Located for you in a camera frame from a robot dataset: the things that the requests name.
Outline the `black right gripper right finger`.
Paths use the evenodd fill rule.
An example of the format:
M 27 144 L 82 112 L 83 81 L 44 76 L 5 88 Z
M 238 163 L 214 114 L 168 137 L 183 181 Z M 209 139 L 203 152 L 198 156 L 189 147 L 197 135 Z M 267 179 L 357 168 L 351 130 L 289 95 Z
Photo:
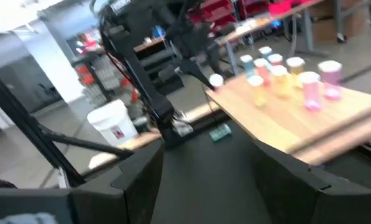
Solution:
M 313 222 L 318 194 L 330 184 L 306 163 L 255 140 L 254 177 L 273 223 Z

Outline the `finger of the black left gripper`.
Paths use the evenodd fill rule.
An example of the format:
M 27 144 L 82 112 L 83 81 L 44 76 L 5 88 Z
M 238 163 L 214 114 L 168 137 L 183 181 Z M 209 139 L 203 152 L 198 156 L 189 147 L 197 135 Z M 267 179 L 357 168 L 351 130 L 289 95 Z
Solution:
M 192 60 L 185 60 L 185 73 L 195 77 L 202 84 L 207 86 L 211 90 L 215 90 L 215 87 L 210 84 L 209 80 L 204 76 L 197 63 Z

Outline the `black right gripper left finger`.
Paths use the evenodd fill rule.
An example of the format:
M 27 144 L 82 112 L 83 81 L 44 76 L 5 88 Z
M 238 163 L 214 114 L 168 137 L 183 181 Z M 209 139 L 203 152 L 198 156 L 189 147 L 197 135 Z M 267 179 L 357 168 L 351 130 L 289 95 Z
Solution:
M 119 167 L 122 174 L 112 186 L 123 190 L 129 224 L 150 223 L 162 178 L 164 148 L 161 143 L 149 144 Z

